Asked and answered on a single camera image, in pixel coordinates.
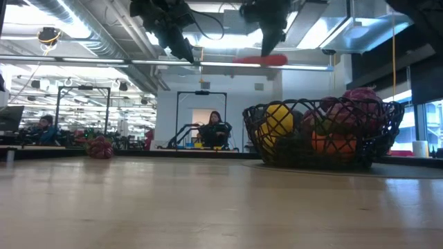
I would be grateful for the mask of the dark grey monitor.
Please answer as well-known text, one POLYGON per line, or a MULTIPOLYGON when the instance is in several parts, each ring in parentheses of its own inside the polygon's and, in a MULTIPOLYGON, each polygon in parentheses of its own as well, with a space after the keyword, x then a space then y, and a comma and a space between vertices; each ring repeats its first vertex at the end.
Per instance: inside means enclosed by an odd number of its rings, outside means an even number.
POLYGON ((18 131, 24 106, 0 108, 0 131, 18 131))

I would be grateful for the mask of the yellow starfruit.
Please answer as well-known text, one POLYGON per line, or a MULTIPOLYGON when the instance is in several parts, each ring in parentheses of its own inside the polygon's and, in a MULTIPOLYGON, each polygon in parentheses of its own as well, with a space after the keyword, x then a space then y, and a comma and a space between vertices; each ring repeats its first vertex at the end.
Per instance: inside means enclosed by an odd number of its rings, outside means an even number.
POLYGON ((264 122, 255 130, 255 137, 261 148, 270 154, 275 153, 275 143, 278 133, 275 127, 264 122))

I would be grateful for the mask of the white paper roll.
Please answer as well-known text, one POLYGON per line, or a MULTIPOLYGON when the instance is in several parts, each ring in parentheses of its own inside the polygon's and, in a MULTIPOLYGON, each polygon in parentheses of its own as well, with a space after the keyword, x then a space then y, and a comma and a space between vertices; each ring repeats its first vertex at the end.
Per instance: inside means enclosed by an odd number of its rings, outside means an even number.
POLYGON ((425 140, 413 141, 413 156, 417 158, 428 158, 428 142, 425 140))

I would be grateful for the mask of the black background rig frame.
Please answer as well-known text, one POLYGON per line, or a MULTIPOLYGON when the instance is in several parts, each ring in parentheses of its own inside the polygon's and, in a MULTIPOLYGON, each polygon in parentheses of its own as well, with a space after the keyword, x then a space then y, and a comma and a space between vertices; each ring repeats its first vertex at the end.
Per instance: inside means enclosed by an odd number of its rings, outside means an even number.
POLYGON ((73 89, 77 89, 77 90, 82 90, 82 91, 92 91, 92 90, 106 90, 107 91, 107 95, 106 95, 106 100, 107 100, 107 105, 106 105, 106 109, 105 109, 105 127, 104 127, 104 131, 103 134, 107 135, 108 132, 108 122, 109 122, 109 108, 110 108, 110 102, 111 102, 111 88, 110 87, 101 87, 101 86, 87 86, 87 85, 80 85, 80 86, 59 86, 58 87, 58 92, 57 92, 57 102, 56 102, 56 111, 55 111, 55 117, 54 117, 54 121, 53 121, 53 125, 55 128, 58 128, 58 120, 59 120, 59 114, 60 114, 60 102, 61 99, 67 94, 70 93, 71 90, 73 89))
POLYGON ((194 95, 223 95, 224 96, 224 120, 226 119, 227 114, 227 99, 228 94, 226 92, 211 92, 211 91, 177 91, 177 98, 176 98, 176 115, 175 115, 175 132, 173 137, 173 149, 176 151, 179 150, 179 144, 181 142, 180 139, 178 139, 178 136, 180 135, 180 131, 178 130, 178 123, 179 123, 179 101, 180 101, 180 95, 181 94, 194 94, 194 95))

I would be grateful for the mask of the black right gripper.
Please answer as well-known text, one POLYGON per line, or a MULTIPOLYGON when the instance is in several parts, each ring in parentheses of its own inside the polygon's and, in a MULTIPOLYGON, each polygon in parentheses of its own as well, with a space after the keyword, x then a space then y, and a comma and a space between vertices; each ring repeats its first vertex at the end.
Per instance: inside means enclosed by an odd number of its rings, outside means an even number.
POLYGON ((287 27, 287 16, 291 11, 291 0, 248 0, 239 8, 246 23, 258 23, 262 30, 261 56, 266 57, 286 39, 283 30, 287 27))

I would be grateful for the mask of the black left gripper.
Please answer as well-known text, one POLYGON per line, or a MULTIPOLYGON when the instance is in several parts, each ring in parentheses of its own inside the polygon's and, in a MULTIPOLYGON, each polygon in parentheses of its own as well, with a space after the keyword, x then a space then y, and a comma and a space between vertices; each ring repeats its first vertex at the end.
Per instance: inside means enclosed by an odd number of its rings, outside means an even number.
POLYGON ((195 23, 191 9, 184 0, 131 0, 130 17, 140 17, 147 32, 166 38, 171 53, 178 59, 195 62, 192 45, 182 31, 195 23))

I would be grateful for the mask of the person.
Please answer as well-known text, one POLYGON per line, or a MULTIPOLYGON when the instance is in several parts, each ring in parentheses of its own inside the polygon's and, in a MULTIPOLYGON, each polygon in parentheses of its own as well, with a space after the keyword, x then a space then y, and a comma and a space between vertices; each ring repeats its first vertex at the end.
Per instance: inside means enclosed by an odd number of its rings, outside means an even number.
POLYGON ((55 145, 57 129, 53 126, 53 116, 45 115, 39 119, 36 127, 33 127, 26 135, 33 143, 40 146, 55 145))
POLYGON ((204 147, 228 149, 231 130, 232 126, 222 121, 219 112, 212 111, 208 123, 198 128, 197 137, 204 147))

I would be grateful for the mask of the silver overhead frame bar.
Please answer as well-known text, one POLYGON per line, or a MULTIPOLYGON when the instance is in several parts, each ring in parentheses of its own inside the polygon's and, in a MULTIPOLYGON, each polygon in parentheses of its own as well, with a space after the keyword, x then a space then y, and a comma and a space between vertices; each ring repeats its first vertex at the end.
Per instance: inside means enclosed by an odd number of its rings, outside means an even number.
POLYGON ((26 55, 0 55, 0 62, 16 64, 32 64, 37 62, 49 64, 95 64, 110 67, 121 65, 150 65, 150 66, 198 66, 198 67, 229 67, 229 68, 269 68, 290 71, 325 71, 332 72, 333 66, 315 66, 302 64, 265 65, 264 63, 233 63, 233 62, 186 62, 159 59, 103 59, 83 57, 50 57, 50 56, 26 56, 26 55))

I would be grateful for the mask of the red grape bunch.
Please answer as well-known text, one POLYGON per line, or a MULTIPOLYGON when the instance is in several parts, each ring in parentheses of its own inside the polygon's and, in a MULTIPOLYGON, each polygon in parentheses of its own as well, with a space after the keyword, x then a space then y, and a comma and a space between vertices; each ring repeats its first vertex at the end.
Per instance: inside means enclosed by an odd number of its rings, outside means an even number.
POLYGON ((114 156, 112 144, 104 136, 88 139, 85 149, 86 153, 95 159, 110 159, 114 156))

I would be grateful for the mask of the white door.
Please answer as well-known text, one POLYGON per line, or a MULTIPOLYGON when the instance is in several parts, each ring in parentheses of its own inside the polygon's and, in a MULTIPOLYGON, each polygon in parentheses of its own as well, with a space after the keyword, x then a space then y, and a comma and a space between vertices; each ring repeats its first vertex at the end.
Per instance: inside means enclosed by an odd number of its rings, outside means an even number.
POLYGON ((218 122, 220 118, 217 115, 217 111, 214 109, 193 109, 192 110, 192 123, 200 126, 209 124, 211 122, 218 122))

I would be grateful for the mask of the grey round mat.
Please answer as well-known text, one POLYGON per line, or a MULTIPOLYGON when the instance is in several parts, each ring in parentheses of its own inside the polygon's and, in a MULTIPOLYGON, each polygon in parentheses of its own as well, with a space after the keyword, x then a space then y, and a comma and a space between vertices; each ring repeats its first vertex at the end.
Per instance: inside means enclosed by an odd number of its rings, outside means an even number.
POLYGON ((259 160, 245 160, 243 166, 278 172, 291 172, 297 174, 315 174, 324 176, 349 176, 370 178, 401 178, 401 179, 433 179, 443 180, 443 169, 418 167, 407 165, 389 165, 375 163, 367 169, 351 170, 326 170, 326 169, 292 169, 287 167, 272 167, 259 160))

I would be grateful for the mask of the purple bulb bunch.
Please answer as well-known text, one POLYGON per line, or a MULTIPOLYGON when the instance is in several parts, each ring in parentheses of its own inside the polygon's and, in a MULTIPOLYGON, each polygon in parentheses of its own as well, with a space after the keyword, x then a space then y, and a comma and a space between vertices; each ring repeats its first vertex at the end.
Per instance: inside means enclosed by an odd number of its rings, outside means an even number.
POLYGON ((341 97, 325 97, 305 112, 302 131, 319 136, 376 133, 385 115, 381 98, 369 87, 347 90, 341 97))

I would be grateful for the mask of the orange mango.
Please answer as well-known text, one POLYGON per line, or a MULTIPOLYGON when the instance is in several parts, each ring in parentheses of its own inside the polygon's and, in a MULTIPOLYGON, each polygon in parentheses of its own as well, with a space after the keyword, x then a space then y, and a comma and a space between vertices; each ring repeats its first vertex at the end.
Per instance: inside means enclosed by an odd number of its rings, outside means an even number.
POLYGON ((356 137, 337 133, 321 136, 313 131, 311 146, 319 154, 353 156, 356 153, 356 137))

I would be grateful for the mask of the yellow lemon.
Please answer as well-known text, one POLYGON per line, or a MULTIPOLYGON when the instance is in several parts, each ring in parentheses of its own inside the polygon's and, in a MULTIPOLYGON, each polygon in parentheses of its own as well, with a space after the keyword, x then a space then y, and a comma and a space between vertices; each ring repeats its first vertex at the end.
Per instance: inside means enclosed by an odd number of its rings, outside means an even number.
POLYGON ((266 109, 266 123, 273 136, 285 136, 293 132, 293 114, 283 104, 272 104, 266 109))

